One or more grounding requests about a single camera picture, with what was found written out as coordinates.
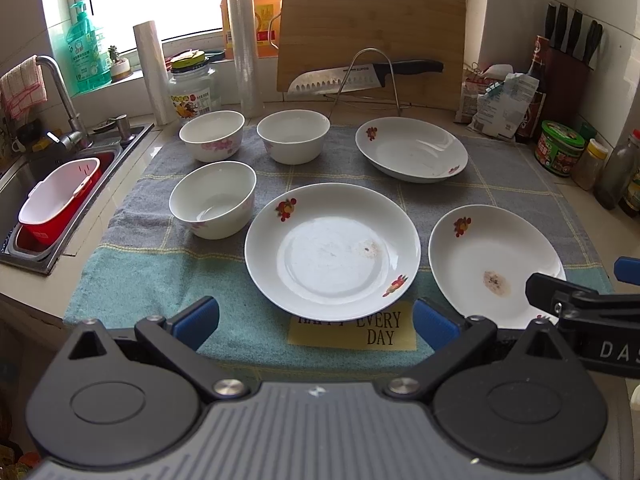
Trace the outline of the small white plate brown stain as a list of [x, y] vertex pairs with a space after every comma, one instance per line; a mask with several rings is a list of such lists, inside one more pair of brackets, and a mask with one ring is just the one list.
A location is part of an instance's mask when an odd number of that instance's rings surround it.
[[509, 330], [534, 318], [556, 320], [528, 303], [525, 285], [534, 273], [565, 280], [561, 259], [517, 214], [489, 205], [450, 210], [434, 225], [427, 251], [442, 296], [461, 315], [483, 315]]

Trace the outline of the large white plate with stain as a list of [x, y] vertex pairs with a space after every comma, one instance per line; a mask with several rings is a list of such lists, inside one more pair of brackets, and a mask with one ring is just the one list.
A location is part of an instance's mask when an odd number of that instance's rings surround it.
[[341, 182], [294, 188], [250, 224], [244, 259], [273, 304], [317, 322], [374, 315], [410, 287], [421, 263], [413, 222], [395, 202]]

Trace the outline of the white fruit-print plate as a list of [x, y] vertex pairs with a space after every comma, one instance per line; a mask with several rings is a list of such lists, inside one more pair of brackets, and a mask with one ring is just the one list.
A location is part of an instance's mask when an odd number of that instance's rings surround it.
[[409, 183], [447, 180], [461, 174], [469, 161], [453, 134], [414, 118], [372, 119], [357, 129], [355, 143], [374, 168]]

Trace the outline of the steel kitchen sink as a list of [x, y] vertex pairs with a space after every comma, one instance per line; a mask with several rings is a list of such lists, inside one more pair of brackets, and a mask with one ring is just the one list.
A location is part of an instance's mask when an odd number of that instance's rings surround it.
[[124, 140], [112, 129], [77, 153], [48, 148], [1, 178], [1, 262], [48, 275], [111, 177], [153, 129], [133, 126]]

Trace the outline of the glass oil bottle red cap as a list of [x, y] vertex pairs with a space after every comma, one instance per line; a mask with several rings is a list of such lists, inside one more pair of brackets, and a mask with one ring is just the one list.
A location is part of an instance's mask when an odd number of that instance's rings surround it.
[[623, 196], [631, 177], [638, 168], [639, 130], [634, 129], [624, 145], [618, 146], [608, 158], [593, 195], [606, 210], [613, 210]]

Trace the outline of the yellow lid spice jar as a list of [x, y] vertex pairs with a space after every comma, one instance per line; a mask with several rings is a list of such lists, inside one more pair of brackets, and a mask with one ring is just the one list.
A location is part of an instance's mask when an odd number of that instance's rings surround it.
[[596, 139], [591, 139], [570, 174], [572, 179], [580, 188], [590, 191], [596, 184], [607, 158], [608, 148]]

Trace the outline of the green lid sauce jar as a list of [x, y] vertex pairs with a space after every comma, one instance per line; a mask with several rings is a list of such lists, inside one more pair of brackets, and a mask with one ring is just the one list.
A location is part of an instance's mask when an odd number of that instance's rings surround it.
[[585, 151], [586, 141], [576, 131], [545, 120], [534, 151], [536, 161], [552, 174], [567, 178]]

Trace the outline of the grey and teal towel mat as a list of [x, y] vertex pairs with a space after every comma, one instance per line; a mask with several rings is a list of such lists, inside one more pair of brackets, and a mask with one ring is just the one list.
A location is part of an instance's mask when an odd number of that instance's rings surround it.
[[[468, 166], [436, 184], [387, 177], [358, 152], [354, 130], [335, 127], [321, 155], [303, 166], [273, 162], [254, 130], [238, 159], [257, 174], [256, 206], [309, 183], [346, 182], [372, 188], [409, 215], [428, 237], [446, 212], [466, 204], [491, 204], [514, 212], [543, 232], [559, 254], [568, 278], [600, 292], [612, 288], [587, 233], [561, 194], [561, 182], [541, 168], [527, 148], [501, 141], [465, 139]], [[264, 372], [363, 376], [401, 370], [431, 350], [345, 350], [294, 346], [288, 315], [262, 296], [243, 260], [244, 237], [201, 240], [178, 222], [168, 200], [175, 185], [195, 168], [176, 140], [150, 162], [108, 225], [68, 305], [64, 321], [97, 318], [108, 328], [129, 328], [152, 314], [171, 316], [192, 301], [214, 297], [218, 330], [203, 344], [221, 364]]]

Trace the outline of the dark soy sauce bottle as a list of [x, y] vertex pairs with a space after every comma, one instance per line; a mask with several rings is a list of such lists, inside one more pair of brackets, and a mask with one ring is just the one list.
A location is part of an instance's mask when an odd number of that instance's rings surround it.
[[529, 144], [534, 138], [535, 128], [547, 93], [546, 62], [548, 50], [549, 39], [537, 36], [532, 62], [527, 75], [535, 78], [538, 84], [532, 100], [528, 104], [521, 125], [516, 130], [515, 141], [518, 143]]

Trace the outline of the red and white colander basin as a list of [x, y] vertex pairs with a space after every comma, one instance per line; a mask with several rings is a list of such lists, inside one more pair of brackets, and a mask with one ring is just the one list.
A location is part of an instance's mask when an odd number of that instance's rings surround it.
[[28, 193], [18, 222], [40, 247], [49, 248], [70, 224], [101, 176], [97, 157], [66, 162]]

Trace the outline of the white bowl pink flowers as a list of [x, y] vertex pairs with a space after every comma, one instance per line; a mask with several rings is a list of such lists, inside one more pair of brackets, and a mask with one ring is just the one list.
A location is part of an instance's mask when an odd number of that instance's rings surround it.
[[179, 138], [198, 162], [220, 162], [239, 151], [245, 117], [235, 110], [215, 110], [193, 118], [179, 131]]

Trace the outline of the white plastic food bag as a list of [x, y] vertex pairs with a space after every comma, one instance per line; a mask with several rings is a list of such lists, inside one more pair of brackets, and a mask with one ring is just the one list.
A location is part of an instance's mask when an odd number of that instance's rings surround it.
[[478, 97], [477, 113], [469, 128], [492, 138], [513, 139], [521, 125], [538, 81], [523, 73], [510, 73]]

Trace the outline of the dark red knife block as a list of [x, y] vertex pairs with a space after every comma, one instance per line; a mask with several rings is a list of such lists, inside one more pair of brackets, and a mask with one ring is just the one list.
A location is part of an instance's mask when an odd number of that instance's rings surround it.
[[582, 55], [575, 54], [578, 41], [582, 36], [582, 19], [579, 10], [568, 18], [568, 6], [548, 6], [544, 36], [550, 40], [550, 49], [546, 54], [544, 79], [547, 95], [541, 110], [542, 120], [560, 122], [570, 126], [577, 118], [582, 98], [592, 68], [593, 55], [600, 47], [603, 26], [592, 20], [584, 41]]

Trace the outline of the sink soap dispenser pump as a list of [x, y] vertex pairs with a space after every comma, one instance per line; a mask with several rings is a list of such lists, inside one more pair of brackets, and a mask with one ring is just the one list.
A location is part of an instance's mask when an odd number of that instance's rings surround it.
[[120, 134], [122, 143], [131, 142], [134, 138], [134, 133], [132, 132], [128, 116], [126, 114], [118, 115], [114, 118], [114, 124]]

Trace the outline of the steel sink faucet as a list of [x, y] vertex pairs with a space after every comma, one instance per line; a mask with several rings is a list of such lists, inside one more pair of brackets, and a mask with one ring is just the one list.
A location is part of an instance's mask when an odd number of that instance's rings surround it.
[[56, 136], [52, 132], [48, 132], [47, 136], [55, 143], [61, 144], [63, 148], [68, 152], [85, 150], [92, 147], [92, 141], [90, 139], [87, 127], [81, 119], [81, 116], [76, 110], [76, 107], [67, 91], [65, 81], [63, 79], [60, 66], [47, 55], [37, 55], [35, 57], [36, 65], [39, 67], [47, 67], [51, 73], [52, 80], [54, 82], [58, 95], [60, 96], [64, 110], [66, 111], [68, 124], [70, 125], [70, 132], [65, 133], [62, 136]]

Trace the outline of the glass jar yellow-green lid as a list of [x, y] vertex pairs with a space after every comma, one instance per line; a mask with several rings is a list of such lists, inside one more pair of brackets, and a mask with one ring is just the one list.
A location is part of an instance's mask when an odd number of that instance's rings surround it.
[[216, 70], [202, 50], [187, 50], [170, 59], [168, 92], [183, 122], [221, 107]]

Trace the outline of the red snack bag with clip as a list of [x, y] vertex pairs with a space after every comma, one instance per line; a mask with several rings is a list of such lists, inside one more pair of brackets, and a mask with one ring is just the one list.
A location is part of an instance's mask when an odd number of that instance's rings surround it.
[[513, 72], [510, 64], [494, 64], [481, 70], [476, 63], [465, 64], [459, 106], [454, 121], [457, 124], [469, 125], [473, 116], [477, 113], [478, 97], [499, 81], [504, 81], [506, 76]]

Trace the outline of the small potted succulent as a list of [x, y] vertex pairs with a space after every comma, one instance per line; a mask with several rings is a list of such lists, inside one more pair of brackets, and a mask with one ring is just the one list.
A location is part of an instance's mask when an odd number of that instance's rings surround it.
[[110, 74], [113, 84], [128, 78], [132, 74], [128, 58], [121, 56], [115, 46], [108, 47], [108, 56], [110, 57]]

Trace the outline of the green dish soap bottle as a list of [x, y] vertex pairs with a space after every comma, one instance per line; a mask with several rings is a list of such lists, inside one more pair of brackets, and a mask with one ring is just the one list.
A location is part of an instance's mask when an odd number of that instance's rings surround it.
[[103, 34], [89, 14], [84, 0], [74, 2], [70, 10], [75, 21], [66, 32], [66, 47], [78, 93], [87, 93], [111, 82], [110, 58]]

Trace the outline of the plastic wrap roll left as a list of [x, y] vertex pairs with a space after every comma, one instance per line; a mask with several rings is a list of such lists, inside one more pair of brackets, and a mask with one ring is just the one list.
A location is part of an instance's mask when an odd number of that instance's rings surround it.
[[155, 22], [134, 25], [132, 30], [155, 123], [158, 126], [169, 125], [177, 115], [169, 96], [164, 51], [157, 37]]

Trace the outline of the plastic wrap roll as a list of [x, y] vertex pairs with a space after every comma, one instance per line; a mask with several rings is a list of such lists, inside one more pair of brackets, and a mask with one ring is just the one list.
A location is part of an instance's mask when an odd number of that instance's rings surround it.
[[262, 116], [264, 103], [258, 84], [258, 53], [254, 0], [228, 0], [233, 62], [242, 113]]
[[169, 125], [177, 115], [169, 96], [164, 51], [157, 37], [155, 22], [134, 25], [132, 30], [155, 123], [158, 126]]

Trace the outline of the pink checked dish cloth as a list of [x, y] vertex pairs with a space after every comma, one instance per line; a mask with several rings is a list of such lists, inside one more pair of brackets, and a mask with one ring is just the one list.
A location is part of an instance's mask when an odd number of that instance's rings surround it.
[[37, 57], [31, 56], [1, 77], [1, 103], [11, 119], [24, 116], [33, 106], [47, 102], [47, 90]]

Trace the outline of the bamboo cutting board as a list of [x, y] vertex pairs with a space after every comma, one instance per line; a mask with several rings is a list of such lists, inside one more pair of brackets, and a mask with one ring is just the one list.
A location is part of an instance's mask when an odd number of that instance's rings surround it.
[[282, 0], [277, 90], [299, 75], [360, 63], [433, 60], [440, 74], [400, 75], [365, 96], [440, 110], [458, 108], [464, 58], [465, 0]]

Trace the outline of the plastic wrap roll right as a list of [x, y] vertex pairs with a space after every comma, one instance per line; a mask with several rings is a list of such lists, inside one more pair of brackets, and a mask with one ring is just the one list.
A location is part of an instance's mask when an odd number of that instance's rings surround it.
[[258, 53], [254, 0], [228, 0], [233, 62], [242, 113], [262, 116], [264, 103], [258, 84]]

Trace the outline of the orange cooking wine jug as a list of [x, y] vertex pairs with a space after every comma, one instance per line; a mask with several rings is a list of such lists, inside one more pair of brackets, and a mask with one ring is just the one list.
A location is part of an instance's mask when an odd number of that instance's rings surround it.
[[257, 53], [260, 58], [278, 55], [274, 46], [279, 40], [280, 25], [273, 21], [281, 12], [282, 0], [253, 0]]

